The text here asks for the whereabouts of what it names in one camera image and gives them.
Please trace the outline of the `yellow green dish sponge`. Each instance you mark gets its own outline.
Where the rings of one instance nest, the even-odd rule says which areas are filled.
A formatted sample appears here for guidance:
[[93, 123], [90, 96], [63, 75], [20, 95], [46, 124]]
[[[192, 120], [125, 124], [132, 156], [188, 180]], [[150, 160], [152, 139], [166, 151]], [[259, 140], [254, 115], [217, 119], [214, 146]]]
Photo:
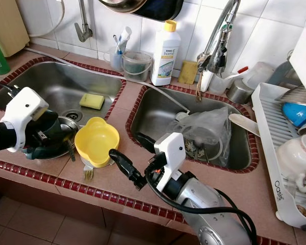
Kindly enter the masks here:
[[95, 110], [101, 110], [106, 98], [102, 95], [94, 95], [90, 93], [85, 93], [81, 100], [79, 101], [79, 105], [81, 107], [92, 108]]

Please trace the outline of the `yellow plastic bowl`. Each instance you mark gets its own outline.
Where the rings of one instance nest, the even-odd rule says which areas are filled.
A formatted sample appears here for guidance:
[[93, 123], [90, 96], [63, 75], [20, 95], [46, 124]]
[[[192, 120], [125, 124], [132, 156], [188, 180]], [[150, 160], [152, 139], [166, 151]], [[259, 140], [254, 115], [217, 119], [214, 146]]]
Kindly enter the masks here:
[[111, 165], [110, 149], [118, 149], [120, 135], [102, 117], [91, 117], [74, 136], [74, 145], [81, 157], [91, 161], [95, 168]]

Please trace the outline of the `steel sink basin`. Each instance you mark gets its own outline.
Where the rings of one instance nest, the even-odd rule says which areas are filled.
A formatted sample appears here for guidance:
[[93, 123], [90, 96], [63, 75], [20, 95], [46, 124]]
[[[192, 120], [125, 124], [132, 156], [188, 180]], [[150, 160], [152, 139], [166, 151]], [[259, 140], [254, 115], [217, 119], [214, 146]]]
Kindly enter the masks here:
[[[129, 138], [139, 144], [135, 138], [137, 133], [143, 133], [153, 139], [162, 137], [176, 114], [183, 112], [183, 107], [187, 107], [192, 113], [227, 107], [230, 113], [251, 116], [243, 105], [233, 103], [225, 96], [205, 93], [201, 101], [196, 101], [194, 93], [193, 89], [172, 85], [160, 88], [159, 91], [143, 88], [126, 123]], [[228, 163], [222, 170], [250, 173], [258, 167], [261, 157], [255, 135], [234, 125], [230, 147]]]
[[[122, 80], [57, 62], [37, 63], [8, 85], [33, 89], [49, 104], [49, 110], [74, 119], [79, 126], [85, 126], [91, 117], [106, 119], [125, 86]], [[102, 95], [104, 103], [100, 108], [82, 107], [80, 100], [85, 94]]]

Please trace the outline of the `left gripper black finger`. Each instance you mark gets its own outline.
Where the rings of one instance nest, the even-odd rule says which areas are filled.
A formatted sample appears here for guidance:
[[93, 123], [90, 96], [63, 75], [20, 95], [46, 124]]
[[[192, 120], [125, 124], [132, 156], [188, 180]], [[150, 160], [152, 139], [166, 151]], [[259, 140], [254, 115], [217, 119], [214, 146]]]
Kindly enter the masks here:
[[69, 128], [60, 122], [58, 119], [58, 114], [52, 114], [52, 122], [51, 122], [51, 134], [68, 134]]
[[43, 147], [48, 153], [67, 152], [69, 150], [69, 135], [63, 137], [46, 137], [43, 140]]

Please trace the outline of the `clear plastic bag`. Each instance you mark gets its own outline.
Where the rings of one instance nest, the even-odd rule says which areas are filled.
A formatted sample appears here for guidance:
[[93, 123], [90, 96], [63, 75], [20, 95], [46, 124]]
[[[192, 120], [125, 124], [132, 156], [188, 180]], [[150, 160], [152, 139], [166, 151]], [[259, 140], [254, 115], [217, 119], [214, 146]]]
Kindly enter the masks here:
[[194, 113], [177, 123], [188, 156], [216, 166], [226, 166], [232, 130], [227, 107]]

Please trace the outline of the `steel cup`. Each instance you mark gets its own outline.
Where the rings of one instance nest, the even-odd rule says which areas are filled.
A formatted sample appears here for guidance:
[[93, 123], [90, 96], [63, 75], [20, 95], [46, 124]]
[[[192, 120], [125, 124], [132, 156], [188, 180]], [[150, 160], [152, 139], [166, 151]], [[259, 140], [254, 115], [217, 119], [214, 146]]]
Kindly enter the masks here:
[[244, 84], [243, 79], [236, 79], [226, 93], [226, 98], [237, 104], [248, 104], [254, 89]]

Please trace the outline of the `white red-tipped utensil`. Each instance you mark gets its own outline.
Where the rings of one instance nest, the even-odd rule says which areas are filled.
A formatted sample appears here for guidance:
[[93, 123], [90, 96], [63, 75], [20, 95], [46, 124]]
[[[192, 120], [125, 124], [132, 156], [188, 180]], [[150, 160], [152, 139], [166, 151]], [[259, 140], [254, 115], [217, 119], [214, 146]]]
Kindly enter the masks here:
[[236, 79], [243, 79], [244, 75], [247, 75], [249, 72], [249, 67], [243, 67], [234, 75], [230, 75], [224, 79], [224, 81], [232, 81]]

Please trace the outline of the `white teacup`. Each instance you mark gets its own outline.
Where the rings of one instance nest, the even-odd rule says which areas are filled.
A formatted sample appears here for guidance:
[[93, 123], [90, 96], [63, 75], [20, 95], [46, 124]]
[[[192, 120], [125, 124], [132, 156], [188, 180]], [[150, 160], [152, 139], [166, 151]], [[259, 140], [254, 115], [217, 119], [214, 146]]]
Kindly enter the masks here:
[[306, 135], [292, 138], [276, 149], [277, 161], [282, 175], [296, 180], [306, 173]]

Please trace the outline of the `hanging steel wok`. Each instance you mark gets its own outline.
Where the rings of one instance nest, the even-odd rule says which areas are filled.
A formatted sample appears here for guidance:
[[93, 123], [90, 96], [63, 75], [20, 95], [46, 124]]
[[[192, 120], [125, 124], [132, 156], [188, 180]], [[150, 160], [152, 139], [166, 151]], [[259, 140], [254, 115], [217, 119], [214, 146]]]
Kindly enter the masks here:
[[98, 0], [107, 9], [116, 13], [130, 14], [137, 11], [147, 2], [147, 0]]

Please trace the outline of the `dark yellow sponge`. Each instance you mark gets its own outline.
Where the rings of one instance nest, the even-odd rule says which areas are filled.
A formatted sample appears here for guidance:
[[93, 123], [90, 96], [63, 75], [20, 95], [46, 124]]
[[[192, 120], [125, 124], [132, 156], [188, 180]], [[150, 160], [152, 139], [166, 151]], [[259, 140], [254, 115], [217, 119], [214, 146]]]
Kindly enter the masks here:
[[181, 72], [178, 78], [179, 83], [192, 85], [195, 82], [198, 65], [196, 61], [183, 61]]

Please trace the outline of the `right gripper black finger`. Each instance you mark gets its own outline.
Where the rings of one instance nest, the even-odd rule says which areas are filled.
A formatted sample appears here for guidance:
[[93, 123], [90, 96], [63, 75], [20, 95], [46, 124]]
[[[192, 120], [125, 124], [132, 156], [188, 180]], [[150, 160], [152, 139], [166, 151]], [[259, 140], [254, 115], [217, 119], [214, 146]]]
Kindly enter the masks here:
[[134, 167], [134, 164], [116, 149], [109, 150], [109, 157], [116, 163], [119, 170], [131, 181], [137, 190], [141, 190], [146, 186], [147, 181], [141, 173]]
[[135, 134], [135, 139], [144, 149], [149, 151], [151, 154], [157, 154], [155, 149], [156, 141], [153, 138], [149, 137], [148, 135], [144, 135], [141, 132], [138, 132]]

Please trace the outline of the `blue bowl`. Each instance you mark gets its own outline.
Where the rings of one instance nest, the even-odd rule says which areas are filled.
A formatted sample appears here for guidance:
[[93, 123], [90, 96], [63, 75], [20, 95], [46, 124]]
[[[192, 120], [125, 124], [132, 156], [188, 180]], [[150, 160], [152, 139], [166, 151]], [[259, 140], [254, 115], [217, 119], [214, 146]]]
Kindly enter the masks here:
[[282, 103], [282, 112], [293, 126], [301, 128], [306, 124], [306, 105]]

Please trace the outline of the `clear toothbrush cup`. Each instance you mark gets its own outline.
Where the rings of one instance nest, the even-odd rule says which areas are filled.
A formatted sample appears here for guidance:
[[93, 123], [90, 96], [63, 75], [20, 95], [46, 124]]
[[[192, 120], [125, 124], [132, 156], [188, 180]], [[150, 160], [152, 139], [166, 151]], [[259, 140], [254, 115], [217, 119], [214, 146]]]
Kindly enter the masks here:
[[104, 53], [104, 58], [106, 59], [106, 62], [110, 63], [112, 70], [115, 70], [117, 72], [123, 72], [122, 55], [117, 55], [114, 51], [115, 46], [111, 47], [106, 53]]

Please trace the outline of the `clear plastic jug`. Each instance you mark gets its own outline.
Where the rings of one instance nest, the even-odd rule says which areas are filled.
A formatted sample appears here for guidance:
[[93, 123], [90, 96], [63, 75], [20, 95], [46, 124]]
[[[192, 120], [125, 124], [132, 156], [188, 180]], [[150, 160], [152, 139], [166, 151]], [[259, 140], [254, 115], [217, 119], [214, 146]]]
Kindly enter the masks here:
[[271, 65], [265, 62], [258, 62], [253, 68], [249, 68], [248, 74], [245, 75], [242, 82], [249, 88], [256, 89], [260, 83], [267, 82], [273, 72], [274, 68]]

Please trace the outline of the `round steel bowl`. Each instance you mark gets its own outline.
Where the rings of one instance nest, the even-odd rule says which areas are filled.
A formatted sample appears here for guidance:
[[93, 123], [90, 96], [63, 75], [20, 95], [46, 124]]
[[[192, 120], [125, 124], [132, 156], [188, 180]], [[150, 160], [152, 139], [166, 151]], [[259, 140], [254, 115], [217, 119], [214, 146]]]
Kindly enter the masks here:
[[[72, 124], [66, 124], [64, 123], [65, 120], [67, 120], [66, 117], [59, 116], [58, 119], [61, 123], [65, 124], [69, 128], [68, 134], [54, 134], [54, 137], [63, 137], [65, 135], [69, 135], [69, 140], [73, 142], [73, 138], [78, 132], [78, 126], [75, 124], [75, 121], [71, 121]], [[60, 153], [48, 153], [45, 151], [44, 147], [36, 148], [36, 151], [29, 153], [29, 125], [27, 125], [27, 130], [25, 131], [25, 135], [27, 136], [27, 142], [25, 143], [25, 147], [22, 150], [22, 152], [25, 154], [25, 157], [30, 160], [34, 159], [52, 159], [56, 157], [64, 156], [65, 154], [69, 153], [67, 152], [60, 152]]]

